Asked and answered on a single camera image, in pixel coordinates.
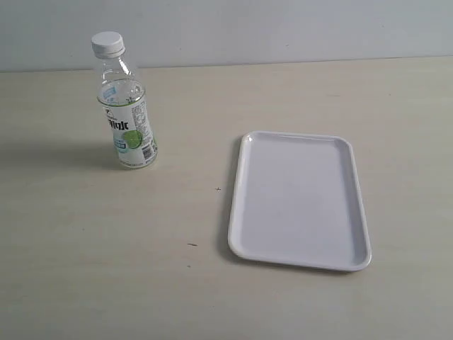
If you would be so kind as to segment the clear plastic drink bottle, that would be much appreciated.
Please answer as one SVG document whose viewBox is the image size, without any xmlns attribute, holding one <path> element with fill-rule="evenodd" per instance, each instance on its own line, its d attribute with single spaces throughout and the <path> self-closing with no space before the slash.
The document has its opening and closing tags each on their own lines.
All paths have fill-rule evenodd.
<svg viewBox="0 0 453 340">
<path fill-rule="evenodd" d="M 137 70 L 122 54 L 99 59 L 97 100 L 113 135 L 120 163 L 139 169 L 154 162 L 158 147 L 149 122 L 146 89 Z"/>
</svg>

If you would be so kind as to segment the white bottle cap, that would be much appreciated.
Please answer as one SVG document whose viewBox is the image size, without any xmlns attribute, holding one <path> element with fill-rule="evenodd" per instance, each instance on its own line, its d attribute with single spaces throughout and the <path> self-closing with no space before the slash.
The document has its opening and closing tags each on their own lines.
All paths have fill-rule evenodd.
<svg viewBox="0 0 453 340">
<path fill-rule="evenodd" d="M 96 33 L 91 38 L 91 46 L 98 59 L 112 59 L 125 52 L 121 34 L 114 31 Z"/>
</svg>

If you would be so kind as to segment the white rectangular tray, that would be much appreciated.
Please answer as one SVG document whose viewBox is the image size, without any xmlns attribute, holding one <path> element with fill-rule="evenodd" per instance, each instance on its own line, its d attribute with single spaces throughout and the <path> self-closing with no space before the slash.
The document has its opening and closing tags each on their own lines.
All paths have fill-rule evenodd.
<svg viewBox="0 0 453 340">
<path fill-rule="evenodd" d="M 365 269 L 372 249 L 352 145 L 331 135 L 245 134 L 227 239 L 249 261 Z"/>
</svg>

